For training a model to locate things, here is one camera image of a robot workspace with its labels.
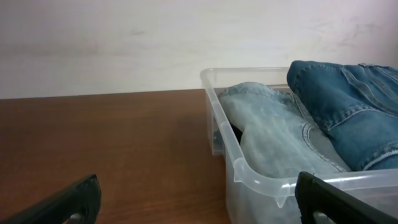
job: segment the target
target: clear plastic container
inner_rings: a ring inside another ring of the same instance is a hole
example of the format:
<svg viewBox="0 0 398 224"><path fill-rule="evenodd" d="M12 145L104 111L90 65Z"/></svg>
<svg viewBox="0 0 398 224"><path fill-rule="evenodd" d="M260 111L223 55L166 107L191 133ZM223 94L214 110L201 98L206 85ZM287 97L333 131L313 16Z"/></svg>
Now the clear plastic container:
<svg viewBox="0 0 398 224"><path fill-rule="evenodd" d="M218 101L217 94L242 82L289 90L288 68L209 68L200 74L206 90L208 138L226 164L226 205L234 224L301 223L294 197L297 178L273 179L253 171ZM219 130L222 141L215 139ZM398 218L398 169L320 175L319 178Z"/></svg>

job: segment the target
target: dark blue jeans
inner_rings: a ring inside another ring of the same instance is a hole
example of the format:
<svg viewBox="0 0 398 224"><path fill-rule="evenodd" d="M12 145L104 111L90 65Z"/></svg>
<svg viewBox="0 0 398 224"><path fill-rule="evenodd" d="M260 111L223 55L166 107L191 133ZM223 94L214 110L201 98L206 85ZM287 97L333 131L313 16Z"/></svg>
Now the dark blue jeans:
<svg viewBox="0 0 398 224"><path fill-rule="evenodd" d="M398 71L292 63L289 87L353 170L398 168Z"/></svg>

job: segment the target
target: brown table surface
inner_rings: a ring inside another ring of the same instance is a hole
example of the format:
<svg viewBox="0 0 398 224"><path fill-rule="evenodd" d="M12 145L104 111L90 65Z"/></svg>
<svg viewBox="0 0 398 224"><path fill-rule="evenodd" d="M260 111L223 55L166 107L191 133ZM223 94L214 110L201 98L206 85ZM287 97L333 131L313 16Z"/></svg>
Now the brown table surface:
<svg viewBox="0 0 398 224"><path fill-rule="evenodd" d="M203 90L0 100L0 219L97 174L97 223L229 223Z"/></svg>

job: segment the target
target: wall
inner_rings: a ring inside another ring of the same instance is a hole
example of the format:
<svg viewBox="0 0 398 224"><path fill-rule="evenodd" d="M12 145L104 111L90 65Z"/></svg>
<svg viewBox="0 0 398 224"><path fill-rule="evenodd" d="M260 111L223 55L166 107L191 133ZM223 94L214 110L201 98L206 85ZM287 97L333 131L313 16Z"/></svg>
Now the wall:
<svg viewBox="0 0 398 224"><path fill-rule="evenodd" d="M200 88L204 68L297 59L397 66L397 9L395 0L2 0L0 98Z"/></svg>

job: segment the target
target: jeans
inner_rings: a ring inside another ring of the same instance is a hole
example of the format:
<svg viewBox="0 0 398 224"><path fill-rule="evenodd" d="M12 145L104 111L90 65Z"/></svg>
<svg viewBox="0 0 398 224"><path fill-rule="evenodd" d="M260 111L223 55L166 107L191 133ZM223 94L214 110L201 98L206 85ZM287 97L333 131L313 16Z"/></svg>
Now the jeans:
<svg viewBox="0 0 398 224"><path fill-rule="evenodd" d="M398 71L293 62L289 87L353 170L398 168Z"/></svg>
<svg viewBox="0 0 398 224"><path fill-rule="evenodd" d="M242 152L257 173L286 178L301 171L330 174L349 169L293 93L241 83L225 89L219 100L230 123L243 132Z"/></svg>

